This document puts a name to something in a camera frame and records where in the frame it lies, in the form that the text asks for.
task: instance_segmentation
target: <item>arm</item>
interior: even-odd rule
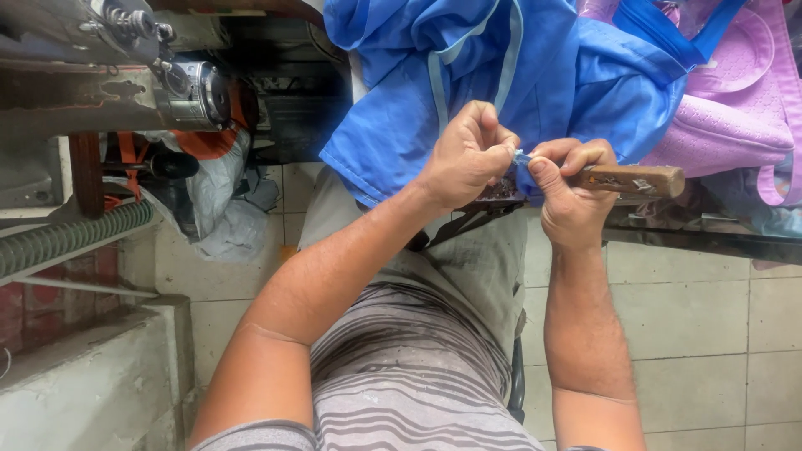
[[[423,226],[467,204],[500,177],[517,145],[517,136],[498,124],[492,105],[471,102],[446,127],[413,182],[287,261],[240,320],[189,445],[264,419],[312,428],[312,343]]]
[[[646,451],[626,338],[602,258],[602,227],[614,193],[570,188],[563,177],[615,164],[604,140],[564,139],[533,152],[529,169],[545,194],[543,230],[553,259],[544,342],[557,446]],[[561,168],[554,160],[563,160]]]

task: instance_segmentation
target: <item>wooden handle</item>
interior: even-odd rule
[[[685,189],[685,173],[674,166],[587,166],[569,183],[578,188],[673,198]]]

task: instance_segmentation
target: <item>striped shirt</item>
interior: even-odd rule
[[[314,432],[254,421],[196,451],[543,451],[504,406],[504,354],[428,291],[369,286],[315,343],[311,360]]]

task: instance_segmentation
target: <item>person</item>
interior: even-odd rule
[[[237,325],[189,446],[542,450],[504,406],[523,323],[525,216],[518,210],[424,251],[404,249],[426,224],[498,181],[519,144],[491,104],[473,101],[420,174],[365,214],[324,169],[301,250]],[[544,345],[557,447],[643,451],[602,259],[616,194],[570,188],[563,178],[615,164],[615,155],[604,140],[569,138],[532,155],[553,252]]]

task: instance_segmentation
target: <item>pink bag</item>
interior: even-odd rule
[[[615,3],[588,0],[577,8],[608,22]],[[784,197],[774,165],[795,149],[800,161]],[[760,166],[758,191],[767,204],[802,201],[802,88],[780,0],[741,8],[710,62],[689,74],[671,126],[640,164],[679,166],[687,177]]]

